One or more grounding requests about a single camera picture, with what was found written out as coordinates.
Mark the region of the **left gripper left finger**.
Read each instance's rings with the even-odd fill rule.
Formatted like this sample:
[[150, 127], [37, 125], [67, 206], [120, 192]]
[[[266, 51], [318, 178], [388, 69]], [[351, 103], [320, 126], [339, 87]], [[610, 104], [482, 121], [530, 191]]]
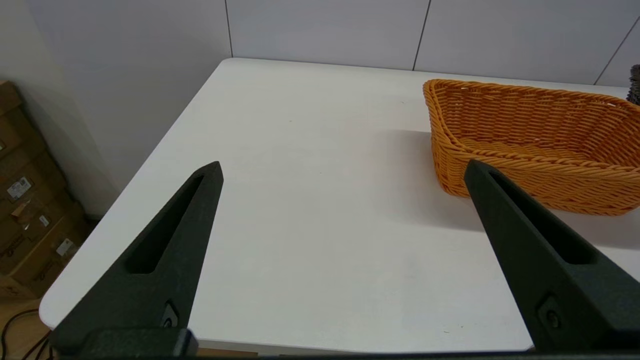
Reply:
[[196, 351], [188, 324], [224, 176], [190, 175], [50, 333], [55, 351]]

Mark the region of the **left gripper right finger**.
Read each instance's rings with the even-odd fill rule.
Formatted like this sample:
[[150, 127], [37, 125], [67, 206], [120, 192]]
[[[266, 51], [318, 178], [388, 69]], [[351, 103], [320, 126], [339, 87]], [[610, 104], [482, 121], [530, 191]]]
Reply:
[[537, 350], [639, 349], [633, 276], [494, 167], [464, 182]]

